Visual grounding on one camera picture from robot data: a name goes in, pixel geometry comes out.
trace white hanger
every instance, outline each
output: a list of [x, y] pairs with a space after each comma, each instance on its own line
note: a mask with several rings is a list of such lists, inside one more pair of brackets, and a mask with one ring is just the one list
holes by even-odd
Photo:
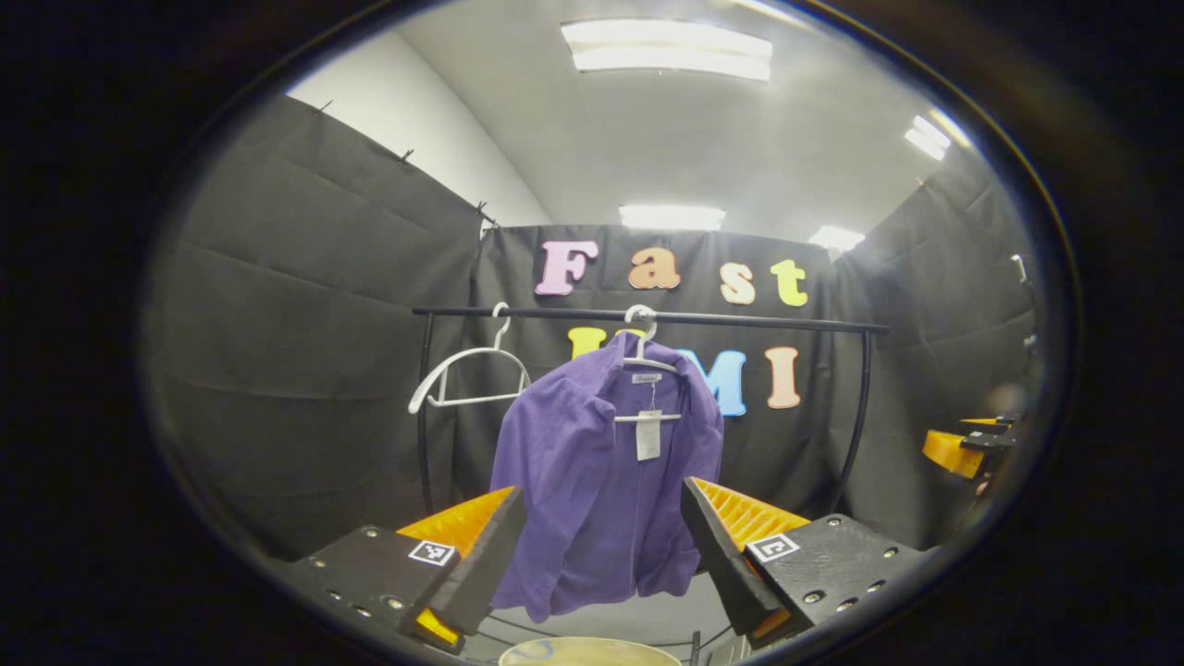
[[[649, 319], [650, 327], [645, 332], [645, 335], [641, 337], [637, 340], [636, 356], [625, 357], [623, 359], [623, 363], [629, 365], [648, 365], [650, 367], [661, 367], [662, 370], [668, 370], [670, 372], [678, 372], [678, 369], [676, 369], [670, 364], [661, 363], [657, 360], [650, 360], [642, 356], [645, 348], [645, 340], [652, 340], [654, 334], [658, 332], [658, 322], [657, 319], [655, 319], [657, 313], [654, 312], [654, 309], [650, 307], [637, 305], [625, 310], [625, 324], [631, 324], [633, 321], [635, 315], [641, 315], [643, 318]], [[655, 395], [657, 395], [657, 384], [655, 383], [651, 386], [654, 389]], [[616, 421], [617, 423], [638, 423], [645, 421], [675, 421], [677, 418], [682, 418], [682, 416], [678, 414], [662, 414], [658, 416], [618, 416], [613, 418], [613, 421]]]
[[[497, 316], [497, 313], [500, 313], [503, 308], [509, 308], [509, 306], [506, 305], [504, 302], [501, 302], [501, 303], [497, 303], [496, 306], [494, 306], [494, 316]], [[522, 395], [522, 391], [526, 390], [526, 388], [530, 385], [530, 376], [527, 373], [526, 366], [522, 365], [522, 361], [519, 360], [517, 357], [515, 357], [514, 354], [511, 354], [511, 353], [509, 353], [507, 351], [502, 351], [502, 334], [506, 333], [506, 331], [509, 327], [510, 327], [510, 318], [507, 316], [506, 318], [506, 324], [502, 325], [502, 328], [497, 332], [496, 335], [494, 335], [494, 346], [493, 347], [475, 347], [472, 350], [465, 350], [463, 352], [455, 353], [455, 354], [450, 356], [449, 358], [444, 359], [444, 363], [437, 365], [435, 370], [432, 370], [431, 372], [429, 372], [427, 377], [424, 377], [424, 380], [420, 382], [419, 386], [416, 388], [416, 392], [411, 395], [411, 404], [407, 405], [407, 411], [410, 411], [411, 414], [418, 414], [419, 412], [419, 408], [422, 408], [423, 404], [424, 404], [424, 398], [427, 398], [427, 402], [430, 404], [432, 404], [433, 406], [452, 406], [452, 405], [462, 405], [462, 404], [475, 404], [475, 403], [488, 403], [488, 402], [494, 402], [494, 401], [506, 401], [506, 399], [510, 399], [510, 398], [516, 398], [520, 395]], [[469, 357], [469, 356], [474, 356], [474, 354], [496, 354], [496, 356], [506, 357], [506, 358], [513, 360], [514, 363], [516, 363], [517, 366], [519, 366], [519, 370], [522, 371], [522, 374], [519, 377], [519, 390], [517, 390], [517, 392], [515, 392], [515, 393], [502, 393], [500, 396], [482, 396], [482, 397], [477, 397], [477, 398], [453, 398], [451, 401], [450, 399], [445, 399], [444, 398], [444, 389], [448, 385], [448, 369], [449, 369], [449, 366], [452, 365], [453, 363], [461, 360], [464, 357]], [[436, 378], [437, 377], [439, 377], [439, 380], [440, 380], [439, 396], [438, 397], [432, 397], [432, 396], [427, 395], [427, 391], [431, 390], [432, 384], [436, 383]]]

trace ceiling light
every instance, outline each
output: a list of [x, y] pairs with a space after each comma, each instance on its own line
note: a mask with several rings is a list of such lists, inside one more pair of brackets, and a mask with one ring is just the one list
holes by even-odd
[[908, 139], [914, 146], [925, 151], [927, 155], [935, 160], [940, 160], [946, 156], [946, 152], [938, 146], [933, 139], [927, 136], [925, 133], [918, 130], [916, 128], [910, 128], [905, 133], [905, 139]]
[[837, 226], [823, 226], [817, 233], [810, 237], [810, 243], [822, 245], [828, 250], [845, 252], [863, 241], [862, 233], [839, 229]]
[[620, 223], [638, 229], [716, 231], [726, 211], [699, 206], [620, 206]]
[[709, 25], [651, 19], [560, 26], [579, 71], [671, 69], [767, 82], [773, 45]]
[[768, 17], [771, 19], [778, 19], [778, 20], [785, 21], [787, 24], [793, 24], [793, 25], [796, 25], [798, 27], [809, 27], [805, 24], [805, 21], [803, 21], [802, 19], [794, 18], [794, 17], [790, 15], [789, 13], [786, 13], [786, 12], [784, 12], [781, 9], [778, 9], [777, 7], [770, 7], [768, 5], [766, 5], [764, 2], [760, 2], [758, 0], [732, 0], [732, 2], [734, 5], [739, 5], [741, 7], [745, 7], [745, 8], [752, 9], [754, 12], [759, 12], [761, 14], [765, 14], [766, 17]]
[[941, 126], [941, 129], [957, 141], [959, 146], [963, 148], [970, 148], [970, 137], [966, 136], [961, 128], [954, 124], [954, 121], [950, 120], [950, 116], [938, 109], [932, 109], [929, 111], [929, 117], [937, 121], [937, 123]]
[[922, 119], [921, 116], [913, 117], [913, 127], [919, 129], [921, 134], [932, 139], [933, 142], [940, 146], [942, 151], [950, 147], [950, 137], [941, 134], [940, 129], [933, 127], [929, 121]]

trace blue letter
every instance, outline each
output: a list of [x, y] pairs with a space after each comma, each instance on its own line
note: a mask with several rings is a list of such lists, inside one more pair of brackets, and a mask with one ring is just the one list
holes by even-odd
[[695, 364], [695, 367], [703, 373], [707, 388], [715, 393], [715, 399], [720, 403], [720, 412], [723, 416], [742, 416], [748, 411], [744, 404], [744, 396], [740, 395], [740, 369], [747, 357], [744, 352], [725, 350], [715, 357], [715, 365], [712, 372], [703, 370], [703, 364], [699, 363], [699, 357], [690, 350], [677, 350]]

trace black curtain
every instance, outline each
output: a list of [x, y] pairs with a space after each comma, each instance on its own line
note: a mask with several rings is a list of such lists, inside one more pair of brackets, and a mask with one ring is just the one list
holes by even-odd
[[[987, 166], [951, 149], [940, 168], [834, 265], [835, 315], [892, 326], [874, 339], [863, 443], [847, 489], [854, 515], [914, 547], [940, 542], [973, 499], [921, 453], [929, 429], [1022, 403], [1034, 316], [1012, 255], [1029, 241]], [[857, 339], [836, 339], [829, 455], [847, 453]]]
[[[431, 177], [285, 96], [178, 203], [148, 319], [167, 453], [272, 555], [423, 515], [410, 307], [466, 300], [478, 229]], [[437, 350], [458, 332], [442, 322]], [[450, 454], [432, 447], [442, 497]]]
[[[548, 241], [594, 241], [599, 256], [587, 262], [581, 280], [572, 281], [566, 296], [538, 295]], [[633, 254], [645, 248], [674, 252], [681, 282], [673, 289], [636, 289], [630, 284]], [[805, 271], [799, 284], [807, 294], [804, 306], [793, 307], [778, 295], [777, 276], [771, 268], [792, 260]], [[720, 267], [742, 263], [753, 273], [755, 300], [752, 305], [727, 302], [720, 292]], [[506, 301], [510, 307], [624, 310], [644, 303], [655, 310], [707, 314], [736, 314], [794, 319], [828, 316], [828, 273], [825, 250], [816, 245], [790, 243], [755, 236], [721, 232], [655, 232], [624, 226], [532, 226], [501, 229], [481, 243], [472, 270], [470, 305], [491, 307]], [[489, 345], [501, 321], [488, 318], [465, 322], [462, 346]], [[571, 359], [568, 331], [591, 326], [609, 337], [629, 326], [622, 322], [583, 320], [514, 320], [502, 340], [517, 356], [534, 379]], [[632, 328], [644, 329], [644, 325]], [[826, 417], [830, 411], [830, 344], [832, 333], [731, 326], [658, 326], [656, 342], [695, 352], [710, 371], [725, 350], [745, 354], [741, 390], [747, 408], [742, 416], [725, 418], [725, 446], [721, 482], [789, 511], [816, 515], [832, 488], [834, 470], [824, 453]], [[800, 404], [771, 409], [772, 366], [765, 357], [771, 347], [794, 347], [796, 389]], [[515, 366], [504, 359], [474, 361], [457, 369], [457, 393], [490, 395], [516, 385]], [[487, 403], [437, 410], [430, 421], [455, 421], [455, 499], [472, 497], [489, 488], [497, 433], [508, 403]], [[847, 406], [854, 409], [854, 403]]]

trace clothing rack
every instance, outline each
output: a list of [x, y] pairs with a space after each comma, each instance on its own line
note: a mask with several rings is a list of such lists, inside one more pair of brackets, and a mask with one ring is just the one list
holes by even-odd
[[[432, 346], [432, 327], [437, 316], [493, 316], [494, 308], [412, 308], [413, 314], [426, 315], [424, 322], [424, 344], [419, 354], [419, 380], [429, 372], [429, 357]], [[625, 310], [606, 309], [560, 309], [560, 308], [503, 308], [498, 316], [521, 316], [527, 319], [581, 319], [590, 321], [625, 321]], [[860, 450], [860, 437], [863, 435], [863, 418], [868, 410], [868, 390], [871, 385], [871, 335], [882, 335], [890, 328], [880, 324], [855, 324], [849, 321], [828, 321], [816, 319], [779, 319], [771, 316], [745, 316], [734, 314], [697, 314], [677, 312], [657, 312], [654, 321], [663, 324], [702, 324], [708, 326], [744, 326], [749, 328], [791, 328], [797, 331], [823, 331], [830, 333], [857, 333], [863, 344], [863, 366], [860, 374], [860, 403], [855, 415], [855, 428], [851, 429], [851, 443], [847, 448], [847, 459], [838, 475], [835, 495], [826, 513], [834, 513], [843, 497], [847, 480], [855, 466], [855, 455]], [[436, 513], [432, 502], [431, 480], [427, 465], [427, 410], [420, 409], [418, 417], [418, 461], [419, 480], [424, 493], [426, 515]]]

